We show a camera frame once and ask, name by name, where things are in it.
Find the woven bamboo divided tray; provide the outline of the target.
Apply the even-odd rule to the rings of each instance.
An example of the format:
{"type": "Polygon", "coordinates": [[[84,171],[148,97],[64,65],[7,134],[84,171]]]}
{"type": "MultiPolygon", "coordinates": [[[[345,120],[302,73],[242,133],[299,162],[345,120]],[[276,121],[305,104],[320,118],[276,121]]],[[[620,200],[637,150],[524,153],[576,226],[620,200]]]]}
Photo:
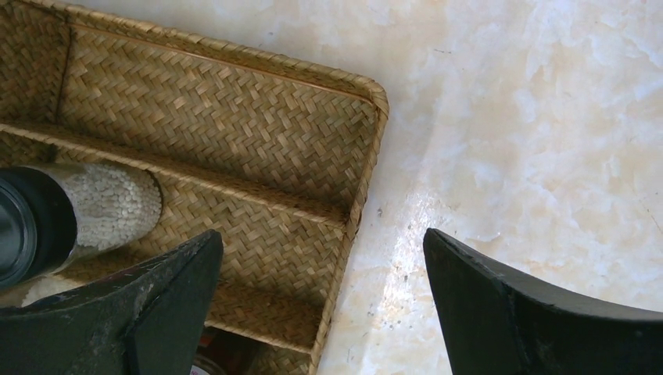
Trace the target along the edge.
{"type": "Polygon", "coordinates": [[[389,115],[374,80],[56,1],[1,4],[1,164],[152,172],[150,234],[49,278],[71,288],[217,230],[206,324],[314,374],[389,115]]]}

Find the black cap shaker front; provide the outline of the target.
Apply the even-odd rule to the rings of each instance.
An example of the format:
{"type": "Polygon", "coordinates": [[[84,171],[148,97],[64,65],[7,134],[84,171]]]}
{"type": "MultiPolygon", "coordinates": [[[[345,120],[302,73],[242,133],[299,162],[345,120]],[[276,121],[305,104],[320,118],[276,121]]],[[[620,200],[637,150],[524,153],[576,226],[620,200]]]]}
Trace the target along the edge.
{"type": "Polygon", "coordinates": [[[149,172],[102,162],[1,169],[1,287],[143,238],[163,209],[149,172]]]}

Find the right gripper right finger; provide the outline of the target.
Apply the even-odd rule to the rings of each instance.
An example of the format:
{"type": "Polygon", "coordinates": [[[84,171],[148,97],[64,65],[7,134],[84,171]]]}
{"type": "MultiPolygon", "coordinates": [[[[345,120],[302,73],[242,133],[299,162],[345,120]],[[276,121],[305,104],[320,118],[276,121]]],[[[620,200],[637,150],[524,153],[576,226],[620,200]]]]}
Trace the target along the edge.
{"type": "Polygon", "coordinates": [[[661,373],[660,312],[547,283],[434,228],[423,252],[453,373],[661,373]]]}

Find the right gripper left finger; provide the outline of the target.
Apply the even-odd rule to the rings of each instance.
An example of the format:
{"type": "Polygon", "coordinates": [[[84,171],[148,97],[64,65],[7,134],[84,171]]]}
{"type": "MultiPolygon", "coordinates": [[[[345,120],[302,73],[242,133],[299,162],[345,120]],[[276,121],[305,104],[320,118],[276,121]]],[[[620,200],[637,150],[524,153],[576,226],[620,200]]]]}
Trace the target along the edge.
{"type": "Polygon", "coordinates": [[[90,284],[1,311],[4,374],[187,374],[220,276],[208,230],[90,284]]]}

